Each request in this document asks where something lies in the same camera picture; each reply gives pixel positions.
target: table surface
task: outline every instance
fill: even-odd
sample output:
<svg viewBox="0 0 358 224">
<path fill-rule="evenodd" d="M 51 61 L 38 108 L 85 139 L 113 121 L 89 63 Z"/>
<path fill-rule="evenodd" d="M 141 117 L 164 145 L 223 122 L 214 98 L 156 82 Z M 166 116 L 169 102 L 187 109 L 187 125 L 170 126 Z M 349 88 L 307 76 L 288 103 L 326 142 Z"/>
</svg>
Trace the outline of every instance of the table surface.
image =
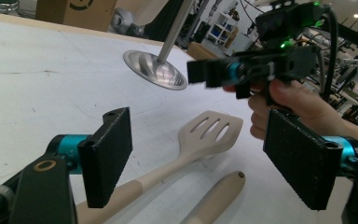
<svg viewBox="0 0 358 224">
<path fill-rule="evenodd" d="M 245 100 L 202 84 L 170 91 L 149 83 L 124 63 L 131 49 L 158 55 L 161 44 L 0 15 L 0 184 L 42 155 L 55 135 L 94 133 L 104 113 L 129 106 L 133 152 L 123 184 L 174 160 L 179 129 L 213 110 L 244 120 L 235 146 L 189 164 L 107 223 L 179 223 L 237 170 L 246 175 L 245 187 L 216 223 L 341 223 L 350 181 L 337 179 L 326 211 L 309 210 L 249 134 Z M 189 60 L 179 49 L 168 57 L 184 75 Z M 76 203 L 85 201 L 81 176 L 71 183 Z"/>
</svg>

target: wooden handle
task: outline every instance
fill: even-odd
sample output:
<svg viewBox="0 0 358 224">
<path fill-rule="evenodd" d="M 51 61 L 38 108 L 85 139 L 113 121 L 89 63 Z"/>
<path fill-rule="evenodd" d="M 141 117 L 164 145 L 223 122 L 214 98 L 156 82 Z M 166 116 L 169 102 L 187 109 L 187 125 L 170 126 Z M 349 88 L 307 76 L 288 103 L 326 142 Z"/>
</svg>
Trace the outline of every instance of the wooden handle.
<svg viewBox="0 0 358 224">
<path fill-rule="evenodd" d="M 109 203 L 102 209 L 88 208 L 87 201 L 80 203 L 76 206 L 78 223 L 102 224 L 142 194 L 142 184 L 137 180 L 132 180 L 115 188 Z"/>
<path fill-rule="evenodd" d="M 142 175 L 113 191 L 109 203 L 104 208 L 88 208 L 87 202 L 76 206 L 79 224 L 104 223 L 110 217 L 135 201 L 142 194 L 156 186 L 160 181 L 174 174 L 194 160 L 192 157 L 181 157 L 171 161 L 152 172 Z"/>
<path fill-rule="evenodd" d="M 236 171 L 219 180 L 182 223 L 214 223 L 237 198 L 245 185 L 245 175 Z"/>
</svg>

